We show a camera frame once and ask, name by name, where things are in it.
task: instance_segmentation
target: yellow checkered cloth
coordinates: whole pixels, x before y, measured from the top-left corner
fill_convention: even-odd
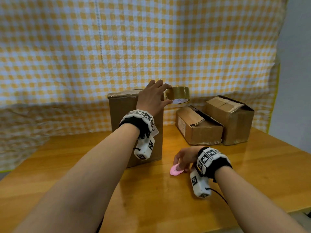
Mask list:
[[[50,136],[110,130],[107,94],[151,79],[198,107],[246,102],[267,131],[284,15],[285,0],[0,0],[0,171]]]

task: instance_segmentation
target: cable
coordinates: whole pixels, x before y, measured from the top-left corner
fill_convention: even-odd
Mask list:
[[[97,230],[96,230],[96,233],[99,233],[100,228],[101,228],[101,224],[103,224],[103,220],[104,220],[104,218],[103,218],[103,219],[101,220],[101,222],[99,223],[98,228],[97,228]]]
[[[212,188],[205,188],[206,190],[212,190],[214,192],[216,192],[217,194],[219,194],[220,197],[222,197],[222,199],[226,202],[226,204],[228,204],[227,200],[216,190],[212,189]]]

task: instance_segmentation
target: forearm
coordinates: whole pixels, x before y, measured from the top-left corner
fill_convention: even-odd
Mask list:
[[[232,168],[221,167],[215,172],[215,178],[245,233],[306,233],[293,218]]]
[[[101,141],[46,193],[15,232],[94,232],[138,135],[137,127],[124,124]]]

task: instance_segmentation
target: white wall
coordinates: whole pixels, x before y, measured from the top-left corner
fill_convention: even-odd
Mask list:
[[[278,42],[279,91],[269,134],[311,153],[311,0],[289,0]]]

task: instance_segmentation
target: hand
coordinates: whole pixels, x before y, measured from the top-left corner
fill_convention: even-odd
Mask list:
[[[187,148],[182,148],[178,154],[174,157],[173,166],[178,164],[176,167],[177,171],[184,170],[185,172],[189,171],[189,167],[191,163],[196,163],[197,161],[197,153],[199,153],[200,149],[205,146],[190,146]]]
[[[146,88],[138,93],[136,109],[148,111],[152,116],[157,115],[166,105],[173,103],[172,100],[161,101],[163,92],[168,88],[172,86],[163,84],[161,79],[157,82],[151,80]]]

